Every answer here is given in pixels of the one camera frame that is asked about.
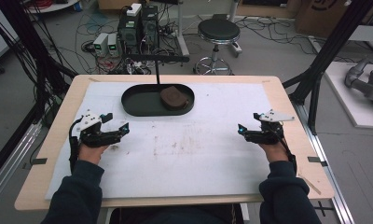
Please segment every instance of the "brown sponge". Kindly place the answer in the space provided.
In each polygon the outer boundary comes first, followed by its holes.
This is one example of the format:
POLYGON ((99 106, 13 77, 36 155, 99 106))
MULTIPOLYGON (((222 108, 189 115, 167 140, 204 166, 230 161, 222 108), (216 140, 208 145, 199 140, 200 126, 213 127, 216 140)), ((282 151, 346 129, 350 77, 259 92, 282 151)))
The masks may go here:
POLYGON ((175 86, 163 89, 160 92, 160 98, 169 110, 184 109, 188 104, 187 97, 176 89, 175 86))

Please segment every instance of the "cardboard box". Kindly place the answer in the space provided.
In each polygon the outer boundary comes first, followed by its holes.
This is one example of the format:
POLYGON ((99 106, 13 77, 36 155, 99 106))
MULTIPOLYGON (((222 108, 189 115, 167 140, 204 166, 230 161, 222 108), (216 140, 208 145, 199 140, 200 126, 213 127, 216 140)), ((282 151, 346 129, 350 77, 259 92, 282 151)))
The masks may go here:
POLYGON ((139 0, 98 0, 99 9, 122 9, 125 6, 131 6, 133 3, 139 3, 139 0))
POLYGON ((328 37, 347 9, 345 0, 303 1, 295 20, 298 33, 328 37))
POLYGON ((290 12, 298 12, 302 6, 302 2, 303 1, 300 0, 288 0, 286 3, 286 9, 290 12))
POLYGON ((286 7, 267 7, 267 6, 254 6, 239 3, 236 14, 238 16, 251 16, 251 17, 273 17, 289 19, 296 16, 296 12, 287 10, 286 7))

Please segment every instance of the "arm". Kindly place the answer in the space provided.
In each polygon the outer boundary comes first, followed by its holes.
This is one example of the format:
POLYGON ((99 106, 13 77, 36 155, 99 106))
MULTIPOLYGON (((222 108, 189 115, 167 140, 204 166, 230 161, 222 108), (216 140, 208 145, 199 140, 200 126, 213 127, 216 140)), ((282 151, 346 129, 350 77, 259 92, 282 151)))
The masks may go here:
POLYGON ((73 174, 62 180, 42 223, 97 222, 103 196, 99 184, 104 173, 97 164, 106 148, 81 146, 73 174))
POLYGON ((270 162, 268 179, 259 185, 264 202, 261 223, 321 223, 309 201, 309 187, 297 178, 281 144, 260 145, 270 162))

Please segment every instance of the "human hand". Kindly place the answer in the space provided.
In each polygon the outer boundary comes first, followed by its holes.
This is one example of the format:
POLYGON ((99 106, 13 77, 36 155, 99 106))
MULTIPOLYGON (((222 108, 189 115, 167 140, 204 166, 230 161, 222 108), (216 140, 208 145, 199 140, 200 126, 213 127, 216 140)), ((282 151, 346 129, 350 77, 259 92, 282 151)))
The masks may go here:
POLYGON ((275 145, 259 144, 259 146, 262 147, 265 151, 266 158, 268 158, 269 162, 288 161, 286 150, 280 142, 278 142, 275 145))
POLYGON ((102 157, 103 152, 108 148, 104 147, 87 147, 84 144, 81 144, 79 147, 78 159, 80 161, 89 161, 93 164, 99 164, 100 158, 102 157))

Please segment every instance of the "black tray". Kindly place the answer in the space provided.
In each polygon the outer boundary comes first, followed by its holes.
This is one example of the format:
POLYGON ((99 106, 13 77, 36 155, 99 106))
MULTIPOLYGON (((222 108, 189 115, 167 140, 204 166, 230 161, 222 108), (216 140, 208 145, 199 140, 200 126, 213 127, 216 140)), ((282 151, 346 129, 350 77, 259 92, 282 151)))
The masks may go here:
POLYGON ((136 117, 178 116, 189 112, 195 103, 195 94, 182 84, 143 84, 128 88, 123 92, 122 105, 126 113, 136 117), (163 89, 175 86, 188 99, 181 110, 168 110, 160 99, 163 89))

